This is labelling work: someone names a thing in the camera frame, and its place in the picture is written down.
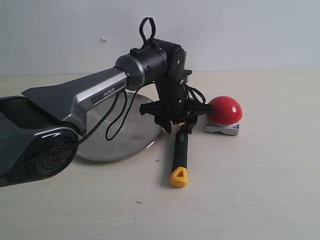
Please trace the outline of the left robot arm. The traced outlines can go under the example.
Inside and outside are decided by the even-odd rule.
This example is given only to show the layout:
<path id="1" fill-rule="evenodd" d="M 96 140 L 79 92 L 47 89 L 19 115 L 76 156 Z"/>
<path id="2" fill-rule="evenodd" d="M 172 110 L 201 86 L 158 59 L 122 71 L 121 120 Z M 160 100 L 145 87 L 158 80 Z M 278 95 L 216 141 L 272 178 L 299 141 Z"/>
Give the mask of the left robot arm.
<path id="1" fill-rule="evenodd" d="M 187 85 L 186 51 L 176 43 L 149 38 L 117 59 L 114 67 L 65 83 L 33 87 L 0 99 L 0 185 L 40 181 L 62 172 L 78 147 L 93 133 L 87 113 L 109 97 L 155 84 L 158 101 L 140 106 L 141 114 L 167 132 L 213 108 Z"/>

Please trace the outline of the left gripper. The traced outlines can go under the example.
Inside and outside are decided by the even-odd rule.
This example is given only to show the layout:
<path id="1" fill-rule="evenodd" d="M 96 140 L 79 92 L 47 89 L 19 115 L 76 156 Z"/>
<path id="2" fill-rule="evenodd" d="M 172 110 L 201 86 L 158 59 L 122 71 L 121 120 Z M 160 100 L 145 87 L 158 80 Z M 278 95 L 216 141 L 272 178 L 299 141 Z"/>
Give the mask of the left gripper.
<path id="1" fill-rule="evenodd" d="M 141 115 L 154 116 L 154 123 L 167 133 L 172 132 L 172 124 L 185 123 L 188 134 L 197 125 L 198 116 L 211 114 L 213 108 L 198 89 L 185 84 L 184 76 L 178 82 L 162 77 L 155 82 L 158 100 L 140 106 Z"/>

